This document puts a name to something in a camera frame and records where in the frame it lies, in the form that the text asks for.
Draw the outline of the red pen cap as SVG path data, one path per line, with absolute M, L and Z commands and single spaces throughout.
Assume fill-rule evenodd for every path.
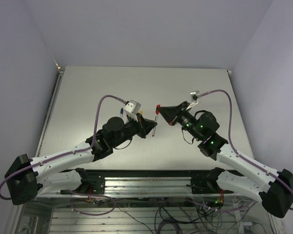
M 159 110 L 158 110 L 158 108 L 160 108 L 160 107 L 161 107 L 161 105 L 160 105 L 160 104 L 157 104 L 157 106 L 156 106 L 156 111 L 155 111 L 156 115 L 159 114 Z

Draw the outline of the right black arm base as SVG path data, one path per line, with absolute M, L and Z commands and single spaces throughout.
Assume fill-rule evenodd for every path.
M 212 170 L 190 171 L 190 182 L 186 185 L 193 194 L 219 194 L 221 188 L 217 184 L 220 174 L 225 172 L 222 168 Z

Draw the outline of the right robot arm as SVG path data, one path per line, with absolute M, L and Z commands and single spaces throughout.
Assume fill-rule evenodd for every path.
M 286 169 L 270 168 L 234 150 L 226 139 L 217 134 L 219 124 L 215 116 L 201 111 L 197 118 L 188 111 L 189 105 L 184 101 L 177 106 L 157 107 L 156 112 L 170 126 L 180 124 L 199 141 L 198 148 L 204 156 L 241 173 L 238 176 L 222 168 L 214 168 L 205 182 L 206 189 L 211 193 L 221 189 L 247 196 L 260 202 L 271 215 L 284 218 L 293 204 L 293 174 Z

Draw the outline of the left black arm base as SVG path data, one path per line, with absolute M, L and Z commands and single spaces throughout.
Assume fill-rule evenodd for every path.
M 76 168 L 70 171 L 73 181 L 69 182 L 69 186 L 61 191 L 73 191 L 79 194 L 97 194 L 103 195 L 105 192 L 105 178 L 98 173 L 85 170 L 84 168 Z

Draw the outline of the blue pen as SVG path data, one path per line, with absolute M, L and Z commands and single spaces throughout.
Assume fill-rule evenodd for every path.
M 121 110 L 120 110 L 120 118 L 123 119 L 123 116 L 124 116 L 124 109 L 121 108 Z

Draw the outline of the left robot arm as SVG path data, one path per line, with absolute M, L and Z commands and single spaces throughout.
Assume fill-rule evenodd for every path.
M 128 117 L 127 122 L 112 117 L 96 134 L 70 150 L 33 158 L 20 155 L 4 176 L 10 194 L 8 199 L 13 205 L 21 205 L 37 195 L 61 190 L 87 193 L 95 185 L 79 165 L 104 159 L 134 136 L 145 139 L 156 126 L 156 121 L 145 119 L 141 114 L 136 118 Z

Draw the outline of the red pen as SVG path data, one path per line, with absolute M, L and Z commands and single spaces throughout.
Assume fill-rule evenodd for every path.
M 156 132 L 156 126 L 157 126 L 157 121 L 158 121 L 158 114 L 155 115 L 155 118 L 154 118 L 154 126 L 152 128 L 152 137 L 155 136 L 155 132 Z

